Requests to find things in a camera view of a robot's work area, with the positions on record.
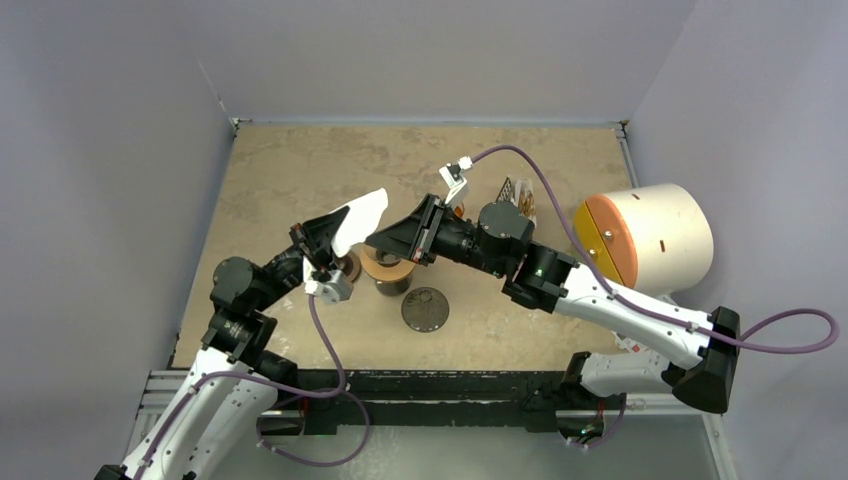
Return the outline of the white paper coffee filter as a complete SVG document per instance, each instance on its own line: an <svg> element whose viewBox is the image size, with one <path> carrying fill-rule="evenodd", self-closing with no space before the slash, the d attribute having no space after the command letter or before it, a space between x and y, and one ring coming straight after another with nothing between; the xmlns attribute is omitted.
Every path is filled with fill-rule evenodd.
<svg viewBox="0 0 848 480"><path fill-rule="evenodd" d="M355 245L363 243L377 230L387 208L388 193L379 188L333 210L333 213L345 213L341 226L332 236L334 254L344 257Z"/></svg>

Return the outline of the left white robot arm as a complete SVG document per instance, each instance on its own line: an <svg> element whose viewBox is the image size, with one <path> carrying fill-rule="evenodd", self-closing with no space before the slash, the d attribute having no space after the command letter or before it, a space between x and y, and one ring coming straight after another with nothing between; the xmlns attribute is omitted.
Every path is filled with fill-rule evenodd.
<svg viewBox="0 0 848 480"><path fill-rule="evenodd" d="M352 285L337 261L350 246L337 239L351 215L342 206L293 225L290 246L263 266L243 257L219 263L213 314L183 383L143 440L97 478L207 479L265 411L345 390L342 373L326 391L297 387L296 364L267 348L277 321L264 312L300 287L311 299L349 299Z"/></svg>

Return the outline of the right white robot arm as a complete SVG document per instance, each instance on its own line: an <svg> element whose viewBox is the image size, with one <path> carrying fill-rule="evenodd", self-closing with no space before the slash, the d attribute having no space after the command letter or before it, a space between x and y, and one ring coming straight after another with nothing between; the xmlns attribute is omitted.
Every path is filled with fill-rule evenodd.
<svg viewBox="0 0 848 480"><path fill-rule="evenodd" d="M503 293L522 307L590 321L644 345L637 353L574 354L561 381L573 406L619 394L670 393L704 412L728 411L739 350L714 336L738 335L736 312L690 310L634 292L646 304L637 312L614 297L625 287L602 286L589 265L533 241L533 232L533 222L507 201L486 204L472 222L429 194L412 214L365 243L421 266L443 257L491 274L503 279Z"/></svg>

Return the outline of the wooden ring dripper stand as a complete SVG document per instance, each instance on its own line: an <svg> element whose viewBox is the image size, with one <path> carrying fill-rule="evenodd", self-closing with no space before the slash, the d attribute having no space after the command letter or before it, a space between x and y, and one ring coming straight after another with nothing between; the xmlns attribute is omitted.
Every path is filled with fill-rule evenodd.
<svg viewBox="0 0 848 480"><path fill-rule="evenodd" d="M399 296L410 288L416 267L413 262L367 245L362 247L360 260L363 271L382 295Z"/></svg>

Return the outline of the brown wooden round coaster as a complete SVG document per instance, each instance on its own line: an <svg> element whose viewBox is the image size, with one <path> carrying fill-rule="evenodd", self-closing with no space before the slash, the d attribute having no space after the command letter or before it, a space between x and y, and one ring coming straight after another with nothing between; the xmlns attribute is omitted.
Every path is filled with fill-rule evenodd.
<svg viewBox="0 0 848 480"><path fill-rule="evenodd" d="M351 251L343 257L338 257L336 259L336 263L350 283L357 281L361 274L362 267L361 260L356 252Z"/></svg>

